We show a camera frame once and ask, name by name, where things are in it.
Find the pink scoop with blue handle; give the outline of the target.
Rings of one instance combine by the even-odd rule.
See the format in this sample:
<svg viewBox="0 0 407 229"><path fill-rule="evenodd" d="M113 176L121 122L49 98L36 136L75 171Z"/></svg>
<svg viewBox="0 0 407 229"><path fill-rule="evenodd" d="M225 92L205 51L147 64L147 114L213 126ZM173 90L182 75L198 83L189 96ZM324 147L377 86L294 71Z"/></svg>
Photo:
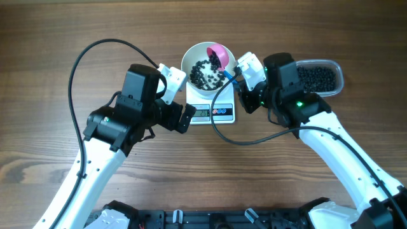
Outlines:
<svg viewBox="0 0 407 229"><path fill-rule="evenodd" d="M226 48L218 43L213 43L206 49L209 58L211 73L207 76L206 87L211 90L221 88L232 75L226 70L229 64L229 55Z"/></svg>

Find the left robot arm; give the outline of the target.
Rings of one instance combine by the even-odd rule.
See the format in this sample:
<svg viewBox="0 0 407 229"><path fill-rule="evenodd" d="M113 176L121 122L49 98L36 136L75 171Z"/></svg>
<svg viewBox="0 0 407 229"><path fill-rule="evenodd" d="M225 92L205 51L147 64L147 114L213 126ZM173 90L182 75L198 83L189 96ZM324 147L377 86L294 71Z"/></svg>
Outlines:
<svg viewBox="0 0 407 229"><path fill-rule="evenodd" d="M89 115L80 137L83 148L35 227L83 228L133 146L154 138L154 125L185 133L196 109L174 102L174 97L187 80L186 73L175 67L131 65L121 91Z"/></svg>

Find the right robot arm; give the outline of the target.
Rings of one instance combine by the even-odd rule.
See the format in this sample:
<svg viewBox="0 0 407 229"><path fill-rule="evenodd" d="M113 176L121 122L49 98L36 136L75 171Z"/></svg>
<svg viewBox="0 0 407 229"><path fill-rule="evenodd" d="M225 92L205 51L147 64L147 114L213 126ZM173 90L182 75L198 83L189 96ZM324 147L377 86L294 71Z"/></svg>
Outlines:
<svg viewBox="0 0 407 229"><path fill-rule="evenodd" d="M305 211L312 228L406 228L406 187L386 173L351 138L327 102L304 89L289 53L237 60L242 106L270 109L277 123L312 148L350 195L353 209L321 200Z"/></svg>

